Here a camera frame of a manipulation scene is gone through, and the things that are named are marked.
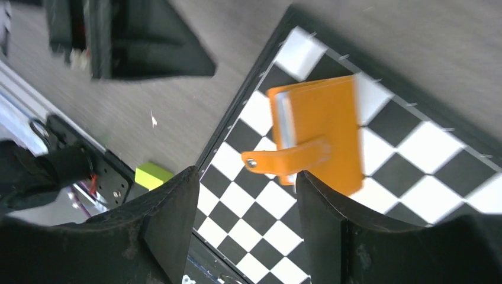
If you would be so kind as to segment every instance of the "black metal plate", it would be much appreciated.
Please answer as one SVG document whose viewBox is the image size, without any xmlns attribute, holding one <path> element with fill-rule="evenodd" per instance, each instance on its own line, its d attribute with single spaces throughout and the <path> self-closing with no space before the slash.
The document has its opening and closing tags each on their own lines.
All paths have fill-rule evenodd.
<svg viewBox="0 0 502 284">
<path fill-rule="evenodd" d="M 111 153 L 102 153 L 90 142 L 73 129 L 66 121 L 57 115 L 47 117 L 46 126 L 51 132 L 49 135 L 55 136 L 50 141 L 57 141 L 52 147 L 60 149 L 69 145 L 83 144 L 94 158 L 94 171 L 99 176 L 97 180 L 98 192 L 108 203 L 105 205 L 108 209 L 113 209 L 123 204 L 128 195 L 134 180 L 130 173 L 121 170 L 123 166 L 117 164 L 117 161 L 111 159 Z"/>
</svg>

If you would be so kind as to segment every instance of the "black and white checkered board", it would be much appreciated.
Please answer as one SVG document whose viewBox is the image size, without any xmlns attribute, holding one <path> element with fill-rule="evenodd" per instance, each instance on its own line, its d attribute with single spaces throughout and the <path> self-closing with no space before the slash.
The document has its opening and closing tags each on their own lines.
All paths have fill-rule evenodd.
<svg viewBox="0 0 502 284">
<path fill-rule="evenodd" d="M 281 43 L 201 178 L 195 229 L 254 283 L 308 283 L 297 200 L 272 175 L 244 168 L 240 152 L 276 150 L 273 86 L 356 74 L 364 174 L 351 196 L 417 225 L 459 214 L 502 214 L 502 175 L 489 156 L 424 115 L 300 27 Z"/>
</svg>

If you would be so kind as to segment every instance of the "bolt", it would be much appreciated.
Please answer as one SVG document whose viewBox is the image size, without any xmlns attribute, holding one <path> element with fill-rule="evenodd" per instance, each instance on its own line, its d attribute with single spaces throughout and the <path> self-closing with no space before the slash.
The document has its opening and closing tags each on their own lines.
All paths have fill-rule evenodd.
<svg viewBox="0 0 502 284">
<path fill-rule="evenodd" d="M 248 159 L 247 160 L 247 165 L 251 168 L 254 168 L 258 165 L 258 163 L 254 159 Z"/>
</svg>

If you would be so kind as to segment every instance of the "lime green block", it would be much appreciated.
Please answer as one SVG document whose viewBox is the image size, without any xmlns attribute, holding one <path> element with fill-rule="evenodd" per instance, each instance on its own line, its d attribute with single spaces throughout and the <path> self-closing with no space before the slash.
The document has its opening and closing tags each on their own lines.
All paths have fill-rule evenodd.
<svg viewBox="0 0 502 284">
<path fill-rule="evenodd" d="M 151 191 L 163 185 L 173 176 L 173 173 L 162 169 L 152 162 L 148 162 L 136 168 L 134 181 Z"/>
</svg>

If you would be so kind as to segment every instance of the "gray floor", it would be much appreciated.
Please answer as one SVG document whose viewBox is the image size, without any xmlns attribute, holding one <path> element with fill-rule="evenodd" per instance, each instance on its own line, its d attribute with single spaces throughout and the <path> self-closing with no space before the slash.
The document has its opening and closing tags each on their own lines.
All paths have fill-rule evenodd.
<svg viewBox="0 0 502 284">
<path fill-rule="evenodd" d="M 41 11 L 14 7 L 9 63 L 130 166 L 193 164 L 290 0 L 173 0 L 219 67 L 212 79 L 89 83 L 47 51 Z M 502 139 L 502 2 L 305 0 L 354 42 Z M 153 114 L 157 126 L 152 128 Z"/>
</svg>

